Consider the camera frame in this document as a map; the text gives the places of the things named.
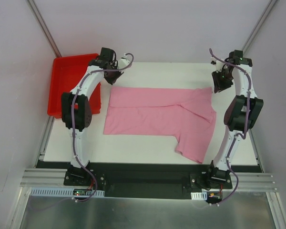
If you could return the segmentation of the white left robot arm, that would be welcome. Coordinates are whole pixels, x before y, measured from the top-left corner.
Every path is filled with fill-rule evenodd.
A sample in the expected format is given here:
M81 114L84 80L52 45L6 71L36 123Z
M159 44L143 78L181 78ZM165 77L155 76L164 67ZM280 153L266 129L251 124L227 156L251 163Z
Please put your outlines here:
M89 61L83 77L76 86L70 92L62 93L61 119L69 130L72 152L71 165L65 173L64 185L86 186L95 183L88 172L90 160L86 131L92 122L89 99L102 80L114 84L132 62L133 60L127 58L127 54L117 60L114 50L103 47L101 53Z

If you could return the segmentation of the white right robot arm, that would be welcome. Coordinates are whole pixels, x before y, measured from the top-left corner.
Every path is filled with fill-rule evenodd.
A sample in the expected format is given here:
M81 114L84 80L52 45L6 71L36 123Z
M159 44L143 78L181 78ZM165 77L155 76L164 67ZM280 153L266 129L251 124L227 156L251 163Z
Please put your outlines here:
M231 162L241 140L245 140L248 130L252 129L263 108L264 101L255 93L250 58L243 56L243 51L234 50L226 59L216 57L212 50L211 64L214 92L222 92L232 86L235 96L224 115L225 135L219 151L212 160L203 181L206 188L216 188L227 183L232 173Z

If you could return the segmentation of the pink t shirt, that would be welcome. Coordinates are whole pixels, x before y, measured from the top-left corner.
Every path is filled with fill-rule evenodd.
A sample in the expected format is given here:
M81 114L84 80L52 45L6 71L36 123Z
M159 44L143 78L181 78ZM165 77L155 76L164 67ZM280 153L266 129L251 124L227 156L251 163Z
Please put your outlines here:
M113 87L105 135L174 136L175 151L203 163L214 134L212 88L169 89Z

